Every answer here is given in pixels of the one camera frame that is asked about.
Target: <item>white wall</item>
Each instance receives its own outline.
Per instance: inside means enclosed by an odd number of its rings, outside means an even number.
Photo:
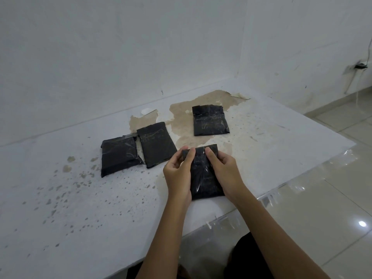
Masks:
[[[305,113],[344,97],[367,60],[372,0],[248,0],[239,77]],[[372,68],[359,89],[372,85]]]
[[[0,145],[239,74],[301,113],[345,96],[372,0],[0,0]],[[372,85],[372,68],[359,89]]]
[[[0,145],[236,76],[246,6],[0,0]]]

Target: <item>left hand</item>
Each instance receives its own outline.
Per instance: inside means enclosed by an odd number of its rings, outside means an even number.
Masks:
[[[164,166],[163,173],[168,186],[168,200],[176,200],[186,207],[191,203],[191,163],[195,157],[195,148],[191,148],[185,160],[182,158],[182,150],[187,150],[188,146],[180,148]]]

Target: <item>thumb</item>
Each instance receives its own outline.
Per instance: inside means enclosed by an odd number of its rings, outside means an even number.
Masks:
[[[191,168],[191,163],[195,157],[195,148],[190,148],[185,160],[182,163],[182,167],[187,167],[189,170]]]
[[[220,160],[216,157],[214,152],[209,147],[206,147],[204,151],[205,151],[205,154],[207,155],[207,158],[209,159],[209,161],[211,162],[214,168],[222,165]]]

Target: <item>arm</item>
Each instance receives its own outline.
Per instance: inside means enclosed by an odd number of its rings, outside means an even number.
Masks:
[[[329,278],[244,185],[233,157],[205,149],[226,197],[237,207],[274,278]]]
[[[183,222],[191,203],[190,166],[195,156],[195,148],[191,148],[181,164],[182,150],[187,148],[180,148],[163,169],[168,186],[168,201],[137,279],[177,276]]]

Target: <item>black wrapped package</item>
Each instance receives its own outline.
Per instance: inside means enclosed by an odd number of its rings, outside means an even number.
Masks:
[[[230,133],[222,106],[194,106],[192,114],[194,116],[194,136]]]
[[[209,147],[215,155],[218,153],[217,145],[209,145],[196,148],[195,158],[191,163],[191,197],[192,200],[225,196],[220,183],[218,182],[211,162],[204,150]],[[183,159],[186,158],[189,150],[183,150]]]
[[[143,164],[137,153],[136,138],[133,134],[129,134],[102,142],[101,177]]]
[[[138,129],[137,134],[148,169],[169,160],[177,152],[164,121]]]

